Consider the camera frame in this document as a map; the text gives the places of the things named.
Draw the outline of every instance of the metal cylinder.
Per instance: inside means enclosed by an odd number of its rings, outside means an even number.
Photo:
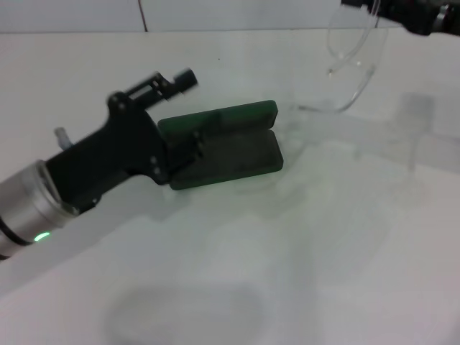
[[[0,260],[77,215],[60,200],[43,161],[26,167],[0,183]]]

